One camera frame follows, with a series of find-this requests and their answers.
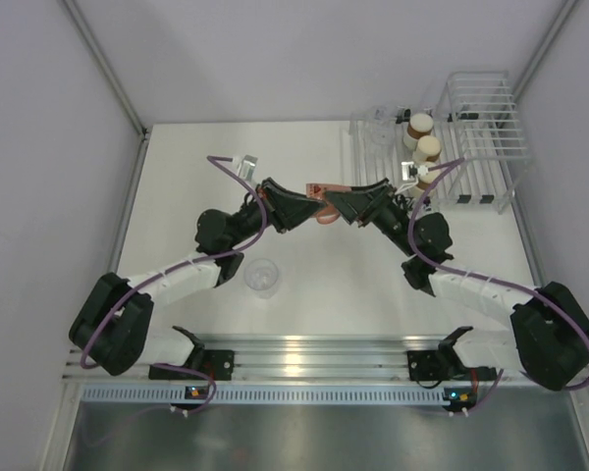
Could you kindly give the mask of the clear plastic cup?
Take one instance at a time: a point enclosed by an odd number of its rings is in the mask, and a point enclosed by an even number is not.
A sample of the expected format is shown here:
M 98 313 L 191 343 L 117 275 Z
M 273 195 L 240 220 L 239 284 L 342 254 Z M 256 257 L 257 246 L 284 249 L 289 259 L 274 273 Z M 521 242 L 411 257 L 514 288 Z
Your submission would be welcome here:
M 243 278 L 250 291 L 261 299 L 272 297 L 279 288 L 281 272 L 271 260 L 251 260 L 245 267 Z
M 368 123 L 364 129 L 364 153 L 369 160 L 390 158 L 396 142 L 395 123 Z
M 393 111 L 386 104 L 373 106 L 366 112 L 366 122 L 372 126 L 385 126 L 393 119 Z

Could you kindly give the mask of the orange white ceramic mug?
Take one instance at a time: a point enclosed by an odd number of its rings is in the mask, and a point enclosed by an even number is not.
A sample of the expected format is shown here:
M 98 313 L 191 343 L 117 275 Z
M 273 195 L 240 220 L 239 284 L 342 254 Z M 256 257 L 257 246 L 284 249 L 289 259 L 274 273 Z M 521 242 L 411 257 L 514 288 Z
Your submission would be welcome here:
M 325 207 L 314 215 L 319 225 L 330 225 L 341 218 L 339 211 L 327 200 L 328 191 L 349 192 L 351 188 L 347 185 L 329 183 L 308 183 L 305 187 L 307 197 L 325 203 Z

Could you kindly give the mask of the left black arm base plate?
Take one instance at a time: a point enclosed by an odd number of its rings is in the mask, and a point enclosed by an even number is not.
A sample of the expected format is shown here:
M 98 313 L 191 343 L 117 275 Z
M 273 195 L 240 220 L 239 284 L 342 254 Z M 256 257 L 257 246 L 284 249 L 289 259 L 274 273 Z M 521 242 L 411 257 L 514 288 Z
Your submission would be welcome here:
M 184 369 L 191 369 L 219 381 L 231 381 L 235 366 L 235 353 L 228 349 L 196 348 L 183 365 Z M 197 379 L 189 373 L 172 371 L 154 366 L 149 367 L 149 380 L 182 381 Z

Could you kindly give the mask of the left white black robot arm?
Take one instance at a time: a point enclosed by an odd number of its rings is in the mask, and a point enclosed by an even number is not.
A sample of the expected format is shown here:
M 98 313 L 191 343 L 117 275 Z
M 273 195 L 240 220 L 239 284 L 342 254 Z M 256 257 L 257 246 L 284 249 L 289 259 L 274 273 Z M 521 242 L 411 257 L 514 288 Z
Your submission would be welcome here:
M 185 328 L 158 328 L 154 318 L 170 305 L 230 280 L 244 249 L 267 228 L 286 233 L 325 206 L 267 179 L 248 191 L 236 213 L 204 211 L 196 223 L 197 248 L 182 260 L 140 276 L 103 275 L 69 330 L 84 367 L 99 366 L 119 376 L 136 364 L 168 364 L 183 378 L 196 377 L 204 365 L 200 340 Z

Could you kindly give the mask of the steel cup brown band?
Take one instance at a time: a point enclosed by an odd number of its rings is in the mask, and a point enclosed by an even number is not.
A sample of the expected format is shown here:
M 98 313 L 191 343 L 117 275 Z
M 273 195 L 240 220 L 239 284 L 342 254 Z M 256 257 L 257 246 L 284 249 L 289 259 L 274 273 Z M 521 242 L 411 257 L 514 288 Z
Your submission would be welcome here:
M 440 175 L 440 171 L 428 172 L 425 175 L 419 176 L 416 186 L 411 189 L 411 194 L 414 198 L 420 198 L 425 190 L 432 184 L 432 182 Z
M 403 132 L 402 142 L 409 150 L 415 150 L 418 140 L 430 135 L 434 127 L 433 118 L 427 113 L 416 113 L 410 116 Z
M 415 163 L 438 162 L 442 152 L 442 144 L 434 135 L 423 135 L 412 152 L 412 160 Z

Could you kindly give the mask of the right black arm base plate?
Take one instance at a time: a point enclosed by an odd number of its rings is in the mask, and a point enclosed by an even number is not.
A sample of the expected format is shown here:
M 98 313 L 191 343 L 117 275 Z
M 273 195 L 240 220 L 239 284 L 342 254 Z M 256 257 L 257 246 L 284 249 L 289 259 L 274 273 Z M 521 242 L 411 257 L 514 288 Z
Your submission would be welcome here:
M 447 378 L 436 350 L 409 350 L 406 359 L 408 375 L 413 382 L 436 383 Z

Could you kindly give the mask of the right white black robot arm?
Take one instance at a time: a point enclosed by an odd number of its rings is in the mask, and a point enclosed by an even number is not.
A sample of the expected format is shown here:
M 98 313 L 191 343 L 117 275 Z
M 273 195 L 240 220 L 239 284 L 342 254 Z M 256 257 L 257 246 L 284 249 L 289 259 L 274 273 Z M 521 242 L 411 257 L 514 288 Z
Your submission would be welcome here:
M 453 241 L 445 217 L 421 214 L 425 199 L 409 206 L 388 181 L 326 189 L 323 196 L 348 223 L 374 225 L 408 255 L 402 269 L 414 289 L 500 324 L 496 331 L 461 326 L 441 340 L 445 375 L 458 379 L 489 367 L 520 372 L 553 392 L 589 385 L 589 318 L 565 285 L 527 287 L 462 267 L 448 252 Z

